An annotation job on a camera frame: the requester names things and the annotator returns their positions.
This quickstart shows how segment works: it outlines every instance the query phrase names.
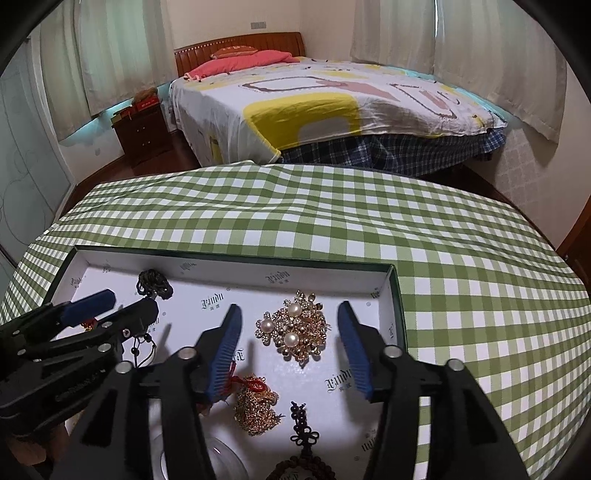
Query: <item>green gingham tablecloth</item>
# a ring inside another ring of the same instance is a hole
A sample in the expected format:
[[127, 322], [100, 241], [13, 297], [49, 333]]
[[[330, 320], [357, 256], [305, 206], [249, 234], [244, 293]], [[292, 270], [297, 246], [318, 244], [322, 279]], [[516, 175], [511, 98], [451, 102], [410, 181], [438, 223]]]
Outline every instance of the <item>green gingham tablecloth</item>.
[[[29, 247], [0, 321], [41, 304], [74, 245], [394, 263], [411, 354], [467, 363], [534, 479], [588, 411], [588, 295], [494, 200], [372, 171], [251, 162], [103, 184]], [[421, 418], [418, 478], [428, 407]]]

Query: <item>red string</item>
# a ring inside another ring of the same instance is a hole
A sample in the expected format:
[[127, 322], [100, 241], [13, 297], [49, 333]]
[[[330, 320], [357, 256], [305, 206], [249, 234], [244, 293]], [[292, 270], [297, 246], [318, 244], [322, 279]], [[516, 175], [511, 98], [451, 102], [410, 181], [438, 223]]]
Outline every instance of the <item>red string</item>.
[[244, 378], [240, 378], [239, 376], [234, 375], [235, 371], [236, 371], [236, 362], [234, 360], [232, 360], [232, 363], [230, 365], [230, 371], [228, 373], [228, 380], [226, 381], [226, 387], [223, 390], [224, 396], [227, 396], [230, 393], [232, 393], [232, 384], [234, 384], [234, 383], [240, 383], [242, 385], [246, 385], [249, 390], [256, 392], [256, 393], [260, 393], [260, 392], [264, 392], [264, 391], [269, 390], [266, 383], [264, 383], [263, 381], [256, 380], [256, 379], [246, 380]]

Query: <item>pink pillow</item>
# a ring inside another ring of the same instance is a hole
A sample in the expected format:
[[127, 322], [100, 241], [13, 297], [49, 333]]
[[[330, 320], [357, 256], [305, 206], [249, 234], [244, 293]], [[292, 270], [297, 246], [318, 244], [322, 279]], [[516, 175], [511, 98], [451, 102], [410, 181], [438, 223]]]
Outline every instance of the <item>pink pillow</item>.
[[278, 50], [262, 50], [245, 57], [230, 57], [227, 59], [209, 60], [194, 70], [186, 73], [187, 80], [201, 80], [219, 73], [237, 72], [253, 67], [265, 67], [274, 63], [299, 63], [291, 53]]

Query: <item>sliding glass door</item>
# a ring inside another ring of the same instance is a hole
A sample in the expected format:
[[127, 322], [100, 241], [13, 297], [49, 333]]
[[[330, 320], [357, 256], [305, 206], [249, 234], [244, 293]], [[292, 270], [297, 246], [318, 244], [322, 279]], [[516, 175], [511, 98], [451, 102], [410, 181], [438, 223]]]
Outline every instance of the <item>sliding glass door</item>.
[[25, 43], [0, 77], [0, 300], [13, 265], [53, 223], [70, 188], [41, 121], [28, 55]]

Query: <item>pearl brooch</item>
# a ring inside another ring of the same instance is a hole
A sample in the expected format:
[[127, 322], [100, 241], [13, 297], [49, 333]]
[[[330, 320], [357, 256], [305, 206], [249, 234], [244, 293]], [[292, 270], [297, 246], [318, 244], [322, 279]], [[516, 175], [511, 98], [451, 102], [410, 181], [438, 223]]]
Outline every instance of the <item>pearl brooch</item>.
[[255, 337], [267, 346], [272, 339], [279, 353], [293, 356], [303, 366], [310, 355], [320, 355], [319, 346], [326, 344], [329, 328], [321, 311], [323, 305], [315, 300], [313, 293], [306, 297], [298, 290], [293, 301], [283, 302], [284, 308], [273, 315], [265, 312], [263, 319], [256, 321]]

